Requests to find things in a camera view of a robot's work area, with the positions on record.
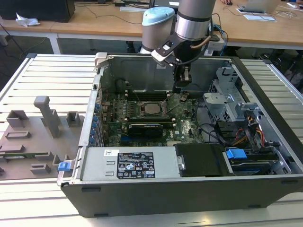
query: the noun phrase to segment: slotted metal table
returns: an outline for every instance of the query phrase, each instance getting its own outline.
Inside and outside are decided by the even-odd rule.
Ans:
[[[303,97],[270,64],[242,60],[266,95],[303,142]],[[58,115],[78,111],[85,116],[94,78],[93,55],[38,54],[26,58],[0,92],[0,136],[12,109],[40,116],[36,96],[50,96]],[[253,97],[244,88],[247,97]],[[181,214],[83,218],[65,197],[56,179],[0,181],[0,226],[76,225],[142,227],[296,227],[303,225],[303,193],[292,193],[266,209],[223,210]]]

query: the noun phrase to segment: circuit board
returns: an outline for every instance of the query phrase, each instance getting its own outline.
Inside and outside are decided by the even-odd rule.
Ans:
[[[197,99],[171,94],[162,101],[129,100],[121,94],[108,94],[103,101],[102,115],[106,147],[173,146],[177,143],[202,143],[194,113]],[[130,125],[163,126],[158,138],[131,138]]]

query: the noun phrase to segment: warning label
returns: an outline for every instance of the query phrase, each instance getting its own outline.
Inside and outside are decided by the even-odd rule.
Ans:
[[[119,179],[155,178],[153,153],[118,153]]]

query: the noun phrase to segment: laptop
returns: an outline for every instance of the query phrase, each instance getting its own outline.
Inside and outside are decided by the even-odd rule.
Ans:
[[[155,6],[166,6],[177,9],[179,7],[180,0],[153,0]]]
[[[245,6],[239,5],[241,12],[273,13],[281,0],[249,0]]]

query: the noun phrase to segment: motherboard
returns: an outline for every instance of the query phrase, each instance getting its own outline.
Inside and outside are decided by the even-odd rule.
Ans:
[[[161,96],[105,94],[101,119],[106,147],[202,143],[196,122],[199,99],[188,93]]]

